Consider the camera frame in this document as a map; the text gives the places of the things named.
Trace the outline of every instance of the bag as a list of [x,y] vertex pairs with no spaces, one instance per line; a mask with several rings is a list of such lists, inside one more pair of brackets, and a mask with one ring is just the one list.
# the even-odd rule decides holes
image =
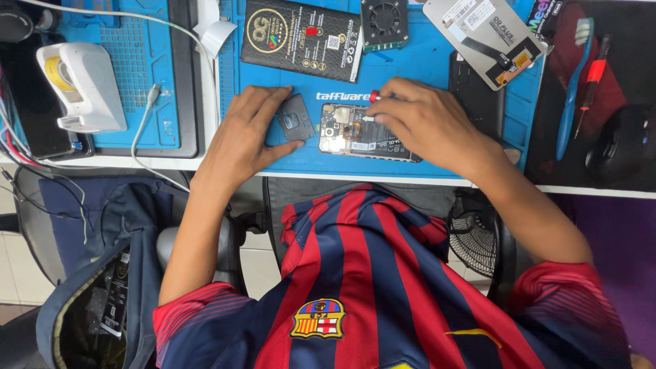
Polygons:
[[[161,192],[155,194],[164,188],[161,181],[129,183],[112,192],[89,241],[104,253],[67,277],[39,312],[37,343],[50,367],[155,367],[152,313],[163,275],[155,250]],[[101,327],[108,295],[125,293],[116,291],[118,270],[127,272],[127,298],[114,301],[117,310],[125,310],[125,323],[117,321],[114,327],[120,337]]]

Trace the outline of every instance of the purple surface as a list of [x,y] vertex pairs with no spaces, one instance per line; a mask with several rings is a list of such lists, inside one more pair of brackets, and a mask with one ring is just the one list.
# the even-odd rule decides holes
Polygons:
[[633,350],[656,362],[656,200],[571,196]]

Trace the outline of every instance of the football jersey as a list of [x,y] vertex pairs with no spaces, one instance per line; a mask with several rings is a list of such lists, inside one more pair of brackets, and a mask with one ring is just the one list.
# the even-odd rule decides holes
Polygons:
[[375,185],[284,209],[281,281],[154,311],[164,368],[630,368],[588,263],[526,271],[506,314],[447,264],[445,223]]

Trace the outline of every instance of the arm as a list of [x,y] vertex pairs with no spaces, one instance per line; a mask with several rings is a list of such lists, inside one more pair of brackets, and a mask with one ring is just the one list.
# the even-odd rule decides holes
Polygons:
[[191,183],[189,201],[159,292],[164,305],[212,282],[218,233],[230,196],[261,169],[290,154],[303,141],[264,147],[274,112],[291,87],[248,86],[232,98]]
[[408,149],[481,188],[515,238],[532,255],[562,263],[591,263],[585,237],[469,122],[453,95],[402,78],[380,89],[369,109]]

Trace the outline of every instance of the hand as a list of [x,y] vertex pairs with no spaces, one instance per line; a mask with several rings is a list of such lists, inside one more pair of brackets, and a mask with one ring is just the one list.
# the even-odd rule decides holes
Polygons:
[[504,157],[501,146],[472,125],[451,93],[394,77],[379,96],[367,115],[434,165],[471,180],[490,158]]
[[255,173],[303,146],[303,141],[264,146],[269,123],[280,104],[290,97],[291,89],[246,86],[242,94],[232,98],[194,175],[192,192],[223,190],[230,196]]

